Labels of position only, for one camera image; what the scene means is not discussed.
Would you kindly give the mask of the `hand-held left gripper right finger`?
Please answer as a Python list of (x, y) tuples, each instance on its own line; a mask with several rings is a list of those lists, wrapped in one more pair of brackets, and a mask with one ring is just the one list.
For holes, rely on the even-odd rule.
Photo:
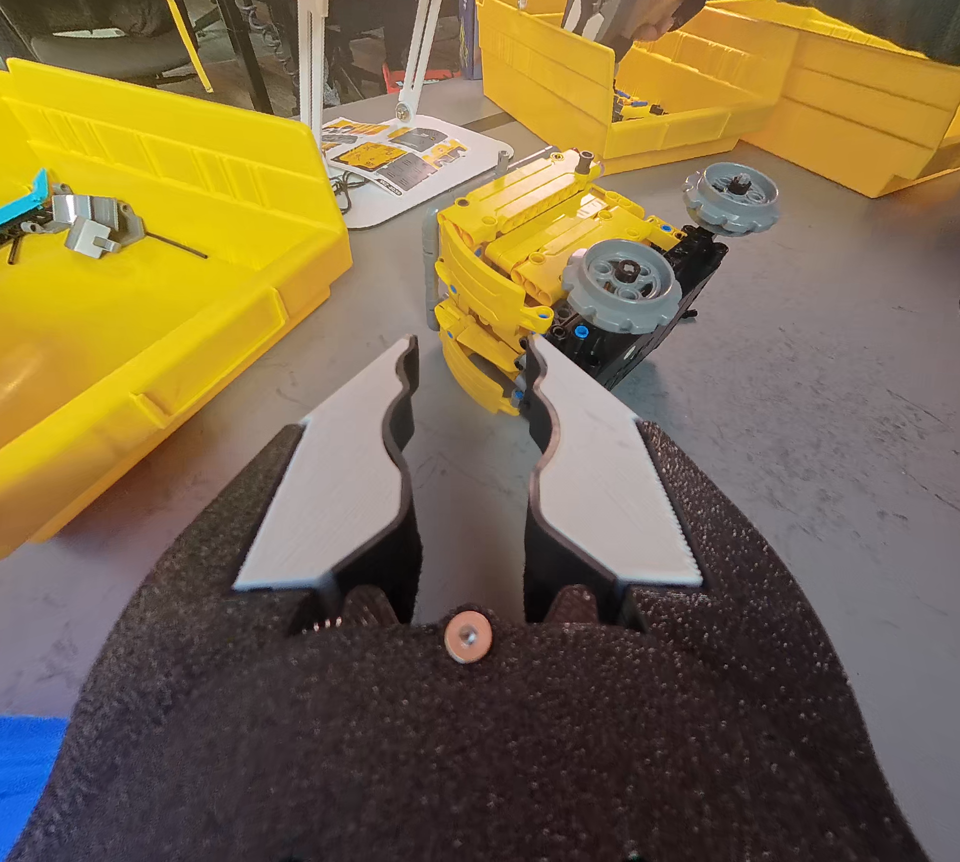
[(598, 620), (642, 626), (634, 589), (701, 595), (706, 571), (639, 417), (543, 336), (527, 342), (522, 416), (540, 457), (524, 532), (523, 610), (548, 621), (578, 587)]

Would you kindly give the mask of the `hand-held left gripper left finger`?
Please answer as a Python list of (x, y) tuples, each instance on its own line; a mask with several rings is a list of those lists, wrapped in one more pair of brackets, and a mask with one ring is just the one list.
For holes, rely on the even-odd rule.
[(418, 337), (402, 336), (306, 414), (234, 592), (311, 592), (334, 622), (354, 590), (376, 589), (411, 623), (421, 536), (403, 451), (419, 381)]

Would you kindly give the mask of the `yellow storage bin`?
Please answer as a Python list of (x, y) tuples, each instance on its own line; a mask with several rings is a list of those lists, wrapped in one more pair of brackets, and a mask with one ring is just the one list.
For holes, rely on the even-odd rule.
[(128, 203), (93, 260), (28, 236), (1, 278), (1, 552), (62, 529), (330, 296), (352, 255), (301, 123), (11, 60), (2, 204), (41, 169)]
[(798, 34), (780, 97), (765, 127), (747, 136), (751, 145), (870, 198), (958, 171), (958, 67), (812, 7), (709, 6)]
[[(606, 173), (731, 151), (766, 125), (798, 34), (706, 7), (652, 44), (613, 52), (561, 29), (567, 0), (478, 0), (485, 95), (560, 149), (587, 149)], [(614, 88), (668, 115), (612, 124)]]

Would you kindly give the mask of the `heap of mixed lego parts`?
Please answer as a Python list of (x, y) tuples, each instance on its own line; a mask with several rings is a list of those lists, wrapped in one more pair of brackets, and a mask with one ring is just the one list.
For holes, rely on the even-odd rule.
[(668, 115), (660, 104), (642, 99), (617, 87), (613, 89), (611, 104), (611, 124), (632, 123)]

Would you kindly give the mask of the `grey lego wheel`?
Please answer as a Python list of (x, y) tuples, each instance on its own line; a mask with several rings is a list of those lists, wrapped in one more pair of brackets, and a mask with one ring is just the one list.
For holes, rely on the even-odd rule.
[(570, 308), (587, 323), (631, 336), (666, 327), (678, 315), (683, 297), (666, 257), (625, 239), (575, 251), (560, 284)]
[(712, 163), (691, 173), (681, 195), (693, 223), (717, 236), (765, 232), (780, 217), (777, 184), (763, 172), (740, 163)]

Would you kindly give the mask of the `yellow lego vehicle model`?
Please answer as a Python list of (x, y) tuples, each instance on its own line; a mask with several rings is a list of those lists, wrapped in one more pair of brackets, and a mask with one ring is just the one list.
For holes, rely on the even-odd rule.
[[(728, 254), (695, 224), (683, 228), (601, 187), (587, 151), (547, 148), (437, 213), (432, 263), (445, 296), (433, 304), (451, 375), (488, 412), (517, 415), (525, 344), (543, 336), (600, 385), (624, 381), (684, 318)], [(678, 315), (654, 333), (593, 327), (567, 303), (561, 277), (577, 250), (610, 239), (664, 255), (681, 286)]]

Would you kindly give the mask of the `blue storage bin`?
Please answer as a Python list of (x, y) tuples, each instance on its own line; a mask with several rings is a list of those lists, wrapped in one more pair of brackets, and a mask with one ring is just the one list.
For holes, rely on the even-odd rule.
[(46, 786), (68, 720), (1, 717), (1, 856), (16, 842)]

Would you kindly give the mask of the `lego sticker sheet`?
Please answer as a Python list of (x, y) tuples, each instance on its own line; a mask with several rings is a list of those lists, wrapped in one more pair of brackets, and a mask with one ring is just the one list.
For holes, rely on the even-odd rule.
[(376, 185), (403, 196), (434, 174), (466, 158), (461, 140), (432, 126), (390, 126), (340, 119), (321, 134), (321, 152), (337, 196)]

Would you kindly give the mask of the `long black lego beam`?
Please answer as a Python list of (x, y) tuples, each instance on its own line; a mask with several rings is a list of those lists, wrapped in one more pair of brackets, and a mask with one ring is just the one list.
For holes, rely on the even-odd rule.
[(19, 258), (24, 240), (34, 234), (47, 234), (53, 223), (53, 212), (49, 208), (39, 208), (16, 219), (2, 222), (1, 247), (8, 248), (6, 263), (14, 265)]

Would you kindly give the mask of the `thin black stick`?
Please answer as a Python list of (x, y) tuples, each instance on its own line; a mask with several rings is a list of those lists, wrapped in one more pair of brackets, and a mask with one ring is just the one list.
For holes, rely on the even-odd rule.
[(155, 232), (152, 232), (152, 231), (150, 231), (150, 230), (145, 230), (144, 235), (145, 235), (145, 238), (150, 238), (150, 239), (152, 239), (152, 240), (154, 240), (154, 241), (156, 241), (156, 242), (159, 242), (159, 243), (161, 243), (161, 244), (165, 244), (165, 245), (167, 245), (167, 246), (173, 247), (174, 249), (177, 249), (177, 250), (179, 250), (179, 251), (185, 252), (185, 253), (187, 253), (187, 254), (189, 254), (189, 255), (191, 255), (191, 256), (200, 258), (200, 259), (202, 259), (202, 260), (207, 260), (207, 259), (209, 258), (209, 255), (207, 255), (206, 253), (198, 250), (197, 248), (194, 248), (194, 247), (191, 247), (191, 246), (189, 246), (189, 245), (180, 243), (180, 242), (178, 242), (178, 241), (176, 241), (176, 240), (170, 239), (170, 238), (168, 238), (168, 237), (166, 237), (166, 236), (162, 236), (162, 235), (160, 235), (160, 234), (158, 234), (158, 233), (155, 233)]

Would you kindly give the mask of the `cyan strip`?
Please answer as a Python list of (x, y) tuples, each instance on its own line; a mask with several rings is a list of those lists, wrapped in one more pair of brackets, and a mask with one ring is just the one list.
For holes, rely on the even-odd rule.
[(48, 203), (50, 196), (49, 173), (46, 169), (41, 169), (33, 179), (28, 193), (1, 205), (1, 226), (10, 225), (30, 213), (39, 211)]

